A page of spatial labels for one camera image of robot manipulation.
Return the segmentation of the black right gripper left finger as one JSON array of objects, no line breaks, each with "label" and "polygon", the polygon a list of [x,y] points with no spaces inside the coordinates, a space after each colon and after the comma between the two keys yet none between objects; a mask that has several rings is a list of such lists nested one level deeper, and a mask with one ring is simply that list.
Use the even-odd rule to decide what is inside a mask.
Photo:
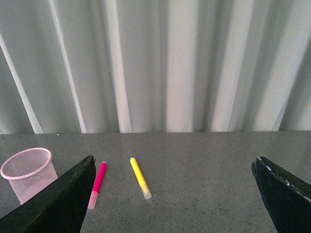
[{"label": "black right gripper left finger", "polygon": [[78,233],[95,180],[89,155],[0,220],[2,233]]}]

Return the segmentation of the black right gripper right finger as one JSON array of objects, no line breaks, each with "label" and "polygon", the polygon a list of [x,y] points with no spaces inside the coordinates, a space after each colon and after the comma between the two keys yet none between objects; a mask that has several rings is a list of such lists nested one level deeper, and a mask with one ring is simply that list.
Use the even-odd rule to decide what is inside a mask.
[{"label": "black right gripper right finger", "polygon": [[311,185],[266,157],[257,158],[251,168],[277,232],[309,233]]}]

